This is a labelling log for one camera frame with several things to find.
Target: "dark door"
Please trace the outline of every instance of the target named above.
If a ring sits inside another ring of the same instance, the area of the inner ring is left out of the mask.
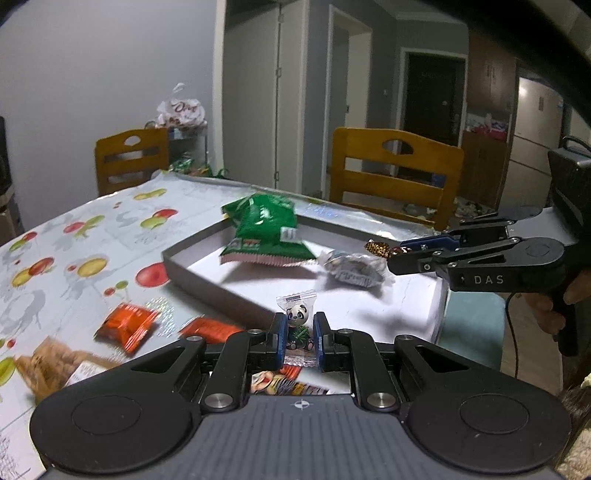
[[[464,61],[409,55],[402,128],[457,145],[462,117]]]

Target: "fruit print tablecloth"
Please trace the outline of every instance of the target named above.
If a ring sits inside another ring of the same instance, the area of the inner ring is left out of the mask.
[[[44,468],[28,434],[34,399],[12,358],[31,355],[48,336],[72,350],[122,358],[94,332],[122,301],[161,311],[159,327],[136,352],[176,340],[197,314],[211,312],[168,282],[161,252],[219,221],[220,207],[254,192],[223,180],[159,174],[139,187],[89,202],[0,248],[0,478],[30,480]],[[294,198],[301,215],[405,240],[420,225]]]

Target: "floor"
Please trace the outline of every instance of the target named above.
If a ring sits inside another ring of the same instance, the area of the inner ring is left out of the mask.
[[[561,360],[558,347],[552,337],[540,330],[525,300],[516,295],[509,307],[519,350],[518,378],[556,394],[561,390]],[[515,351],[511,330],[505,325],[501,371],[507,375],[515,372]]]

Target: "orange snack packet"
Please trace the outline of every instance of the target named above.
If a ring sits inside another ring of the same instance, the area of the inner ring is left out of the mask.
[[[224,343],[231,334],[241,331],[241,328],[218,320],[196,317],[186,324],[179,334],[184,338],[199,335],[205,338],[207,343]]]
[[[139,347],[157,316],[158,312],[153,310],[131,303],[120,303],[109,313],[95,336],[114,340],[130,355]]]

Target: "wooden chair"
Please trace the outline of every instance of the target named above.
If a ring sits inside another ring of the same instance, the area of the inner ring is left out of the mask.
[[[155,170],[168,170],[168,131],[129,130],[101,138],[96,142],[95,163],[100,196],[140,185]]]
[[[390,140],[405,142],[412,147],[413,152],[402,155],[386,150],[384,143]],[[446,182],[441,189],[386,175],[345,170],[347,158],[372,160],[439,173],[446,176]],[[447,222],[453,213],[463,159],[464,152],[461,148],[429,140],[410,132],[390,129],[337,128],[333,135],[329,200],[392,218],[423,223],[441,231],[447,228]],[[405,213],[343,203],[344,192],[362,193],[436,208],[437,213],[433,220],[423,220]]]

